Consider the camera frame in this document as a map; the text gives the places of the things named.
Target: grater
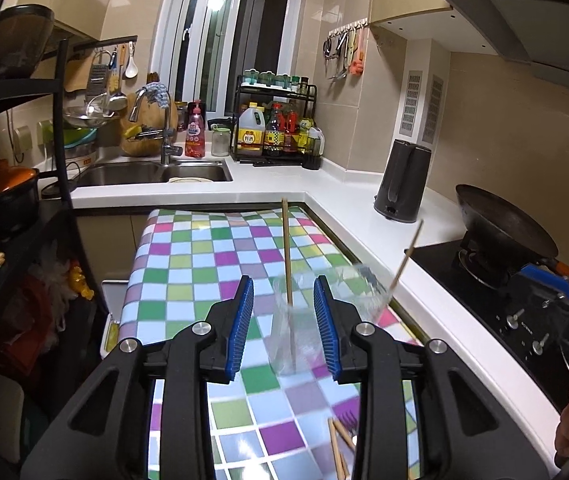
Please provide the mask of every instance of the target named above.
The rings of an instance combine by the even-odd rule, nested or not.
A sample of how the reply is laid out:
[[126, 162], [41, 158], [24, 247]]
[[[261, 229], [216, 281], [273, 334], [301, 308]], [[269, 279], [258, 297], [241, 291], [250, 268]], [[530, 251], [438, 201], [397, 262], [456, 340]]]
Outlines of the grater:
[[110, 54], [106, 50], [100, 50], [93, 56], [93, 63], [91, 70], [88, 73], [87, 91], [85, 92], [85, 103], [88, 103], [96, 96], [106, 92], [107, 76], [109, 72], [109, 65], [102, 63], [102, 56]]

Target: colorful checkered tablecloth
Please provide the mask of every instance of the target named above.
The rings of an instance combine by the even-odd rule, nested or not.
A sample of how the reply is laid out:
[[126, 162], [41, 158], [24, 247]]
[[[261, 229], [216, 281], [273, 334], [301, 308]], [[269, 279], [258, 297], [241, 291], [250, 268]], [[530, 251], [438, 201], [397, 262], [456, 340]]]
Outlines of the colorful checkered tablecloth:
[[[289, 210], [293, 272], [349, 265], [306, 213]], [[268, 339], [276, 305], [272, 284], [284, 274], [282, 210], [149, 215], [129, 280], [120, 339], [143, 344], [172, 338], [205, 319], [216, 301], [235, 295], [243, 274], [254, 280], [254, 311], [240, 373], [228, 385], [209, 384], [210, 427], [217, 480], [335, 479], [327, 418], [359, 416], [359, 387], [338, 385], [321, 366], [276, 376]], [[397, 340], [414, 342], [390, 311], [378, 322]], [[157, 381], [149, 435], [149, 478], [159, 478], [164, 382]], [[405, 382], [408, 477], [419, 477], [419, 445], [411, 383]], [[353, 454], [341, 443], [353, 466]]]

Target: wall outlet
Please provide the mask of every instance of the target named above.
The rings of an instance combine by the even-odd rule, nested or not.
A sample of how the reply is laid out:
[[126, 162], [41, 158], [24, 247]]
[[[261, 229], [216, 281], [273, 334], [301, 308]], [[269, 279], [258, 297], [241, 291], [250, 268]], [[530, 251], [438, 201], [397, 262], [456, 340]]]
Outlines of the wall outlet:
[[13, 152], [16, 156], [32, 149], [34, 146], [31, 138], [31, 129], [28, 126], [20, 126], [13, 132]]
[[50, 119], [36, 124], [36, 143], [38, 146], [48, 144], [53, 140], [53, 122]]

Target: pot lid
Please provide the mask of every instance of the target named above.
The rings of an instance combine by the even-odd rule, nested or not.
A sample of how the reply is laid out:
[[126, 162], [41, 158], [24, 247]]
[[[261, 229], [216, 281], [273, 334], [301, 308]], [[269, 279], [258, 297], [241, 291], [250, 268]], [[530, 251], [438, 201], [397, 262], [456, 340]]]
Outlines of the pot lid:
[[37, 170], [10, 166], [6, 158], [0, 159], [0, 193], [31, 180], [38, 174]]

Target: fork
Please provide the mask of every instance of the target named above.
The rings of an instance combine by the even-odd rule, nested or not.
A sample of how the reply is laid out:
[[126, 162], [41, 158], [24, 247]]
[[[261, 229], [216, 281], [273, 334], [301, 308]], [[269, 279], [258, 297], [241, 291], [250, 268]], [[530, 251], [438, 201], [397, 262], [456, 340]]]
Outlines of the fork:
[[340, 422], [345, 427], [346, 431], [351, 435], [351, 441], [356, 446], [358, 442], [358, 419], [355, 418], [353, 412], [346, 412], [338, 416]]

